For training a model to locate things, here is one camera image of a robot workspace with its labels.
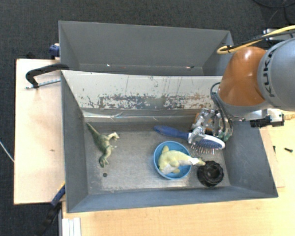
blue bowl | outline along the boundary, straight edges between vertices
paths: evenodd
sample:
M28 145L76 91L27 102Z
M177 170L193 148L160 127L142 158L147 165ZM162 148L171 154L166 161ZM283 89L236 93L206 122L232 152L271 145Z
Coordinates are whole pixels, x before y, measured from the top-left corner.
M167 179L170 179L170 180L181 179L181 178L187 176L188 173L191 170L191 165L179 166L179 169L180 169L179 173L169 173L167 175L163 174L159 170L159 168L158 168L158 158L160 157L160 155L162 153L163 147L166 146L166 145L168 146L169 150L177 150L177 151L183 152L183 153L185 153L187 155L190 155L190 153L186 149L186 147L184 145L178 143L178 142L166 141L166 142L163 142L163 143L159 144L157 146L157 148L155 149L155 151L154 151L154 160L153 160L157 172L161 176L163 176L164 178L167 178Z

black object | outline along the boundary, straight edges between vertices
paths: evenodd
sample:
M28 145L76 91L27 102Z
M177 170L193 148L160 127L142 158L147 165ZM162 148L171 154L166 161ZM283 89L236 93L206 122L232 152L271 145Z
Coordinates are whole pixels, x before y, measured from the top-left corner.
M201 184L206 187L214 187L223 180L223 168L214 161L207 161L204 166L200 166L197 176Z
M38 82L34 79L34 76L50 73L57 70L69 70L69 67L66 64L61 64L61 63L47 65L41 68L28 71L25 77L28 80L28 82L31 83L36 89L39 87L39 85L38 85Z
M34 236L43 236L47 229L51 226L52 222L56 218L61 209L61 203L57 203L56 206L52 206L49 209L47 216L43 223L35 230Z
M256 119L250 121L251 127L265 127L272 125L272 127L284 126L284 115L282 114L280 121L272 121L271 116L266 116L263 119Z
M65 185L62 186L62 188L58 191L58 193L55 195L53 200L50 203L50 209L46 215L45 220L43 223L36 229L34 236L43 236L44 233L47 231L47 229L51 226L53 221L55 220L57 214L59 213L61 209L61 202L60 199L65 194Z
M293 150L292 149L290 149L290 148L284 148L285 150L287 150L287 151L289 151L290 153L292 153L293 152Z
M35 58L36 58L36 56L35 56L32 52L28 52L28 53L25 55L25 57L26 57L27 59L35 59Z

gray carpet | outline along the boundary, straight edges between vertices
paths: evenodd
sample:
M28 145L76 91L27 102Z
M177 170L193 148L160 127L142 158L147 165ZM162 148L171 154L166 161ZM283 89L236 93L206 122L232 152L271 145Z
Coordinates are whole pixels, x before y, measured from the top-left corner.
M229 30L234 43L295 24L295 0L0 0L0 138L14 153L14 60L49 59L58 20ZM0 147L0 236L33 235L47 204L13 205L14 165ZM54 223L47 236L58 234Z

black handle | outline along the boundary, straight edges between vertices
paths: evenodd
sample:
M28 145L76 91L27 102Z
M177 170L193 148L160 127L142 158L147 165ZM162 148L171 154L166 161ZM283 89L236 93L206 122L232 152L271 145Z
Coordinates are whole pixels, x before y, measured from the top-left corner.
M45 73L50 73L57 70L69 70L69 66L62 63L47 65L41 68L37 68L31 71L28 71L25 75L25 78L28 80L29 83L33 85L33 87L36 89L39 87L38 82L34 79L34 76L38 76Z

screw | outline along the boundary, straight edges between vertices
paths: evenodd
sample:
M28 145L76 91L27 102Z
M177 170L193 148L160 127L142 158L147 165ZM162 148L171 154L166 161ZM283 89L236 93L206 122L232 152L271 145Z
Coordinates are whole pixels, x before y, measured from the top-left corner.
M285 150L287 150L287 151L289 151L290 153L292 153L293 152L293 150L292 149L289 149L289 148L284 148Z

